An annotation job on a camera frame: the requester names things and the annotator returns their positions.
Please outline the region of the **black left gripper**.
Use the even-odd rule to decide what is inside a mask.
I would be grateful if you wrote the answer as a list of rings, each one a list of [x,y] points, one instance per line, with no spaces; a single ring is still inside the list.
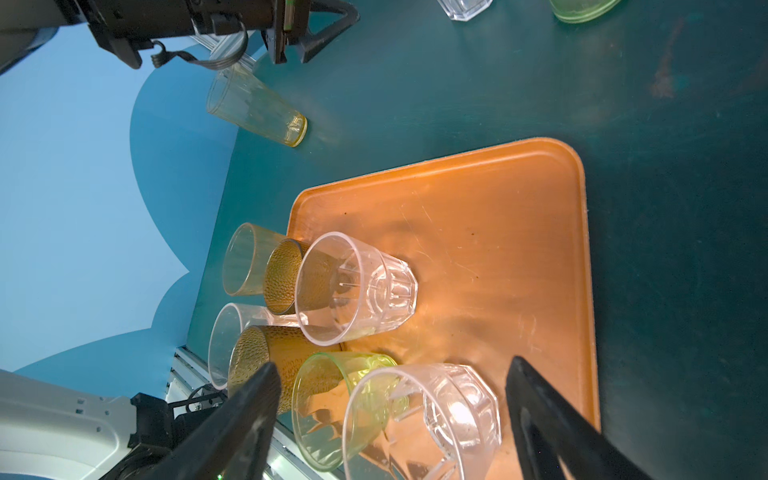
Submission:
[[[360,20],[357,8],[339,0],[323,1],[78,1],[77,7],[98,45],[133,69],[142,65],[141,50],[160,46],[162,38],[258,30],[276,63],[296,46],[308,63]],[[308,26],[311,13],[339,18],[319,32]]]

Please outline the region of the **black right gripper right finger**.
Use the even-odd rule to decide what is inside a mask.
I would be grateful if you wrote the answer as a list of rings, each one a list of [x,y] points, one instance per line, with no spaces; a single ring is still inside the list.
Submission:
[[[523,357],[513,358],[506,399],[525,479],[647,479]]]

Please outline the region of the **short green glass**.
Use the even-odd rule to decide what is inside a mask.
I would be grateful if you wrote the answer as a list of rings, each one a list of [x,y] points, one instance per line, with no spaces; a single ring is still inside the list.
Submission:
[[[308,465],[331,472],[342,464],[343,420],[350,395],[371,371],[394,367],[386,354],[320,352],[300,367],[292,391],[295,443]]]

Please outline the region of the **brown textured glass front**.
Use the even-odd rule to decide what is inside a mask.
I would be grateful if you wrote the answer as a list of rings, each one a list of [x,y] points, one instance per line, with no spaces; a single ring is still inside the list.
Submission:
[[[230,360],[227,390],[234,395],[264,364],[276,365],[281,381],[278,414],[291,410],[295,377],[304,362],[319,352],[343,351],[343,344],[319,346],[298,327],[252,326],[239,336]]]

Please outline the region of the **clear faceted plastic glass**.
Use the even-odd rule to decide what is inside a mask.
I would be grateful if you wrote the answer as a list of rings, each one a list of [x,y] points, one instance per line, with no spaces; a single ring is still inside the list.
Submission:
[[[253,326],[298,327],[299,323],[295,314],[276,315],[265,306],[226,304],[216,317],[208,346],[208,374],[217,390],[227,388],[235,344],[240,334]]]

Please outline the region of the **dark brown textured glass back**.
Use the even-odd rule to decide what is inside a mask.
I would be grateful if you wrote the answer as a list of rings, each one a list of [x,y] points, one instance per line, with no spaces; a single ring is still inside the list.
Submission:
[[[276,315],[295,313],[295,282],[309,245],[286,238],[273,250],[266,264],[263,296]]]

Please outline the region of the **short yellow plastic glass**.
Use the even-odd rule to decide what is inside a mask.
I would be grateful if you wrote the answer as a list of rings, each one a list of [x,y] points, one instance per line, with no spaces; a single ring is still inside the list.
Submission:
[[[285,235],[243,223],[232,235],[222,267],[222,284],[230,296],[261,295],[266,265]]]

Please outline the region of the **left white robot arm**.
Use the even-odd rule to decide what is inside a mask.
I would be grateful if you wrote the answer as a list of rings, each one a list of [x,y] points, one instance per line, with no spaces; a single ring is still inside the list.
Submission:
[[[246,53],[249,32],[258,31],[273,63],[285,62],[296,46],[310,61],[359,20],[344,1],[174,0],[174,1],[4,1],[1,4],[1,69],[8,71],[50,41],[64,26],[85,24],[100,48],[133,69],[142,50],[152,51],[160,68],[174,58],[209,70],[223,70]],[[165,38],[237,34],[240,44],[226,57],[200,60],[186,51],[169,51]]]

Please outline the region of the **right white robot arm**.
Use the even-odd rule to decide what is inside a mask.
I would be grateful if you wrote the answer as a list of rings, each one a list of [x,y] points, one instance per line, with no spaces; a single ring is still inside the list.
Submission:
[[[352,359],[340,374],[341,423],[312,453],[315,469],[349,479],[482,479],[500,448],[494,393],[458,364]],[[1,375],[1,470],[47,479],[260,479],[267,470],[281,380],[268,363],[215,408],[176,415],[161,399],[99,397]],[[524,358],[507,373],[507,411],[525,479],[641,479]]]

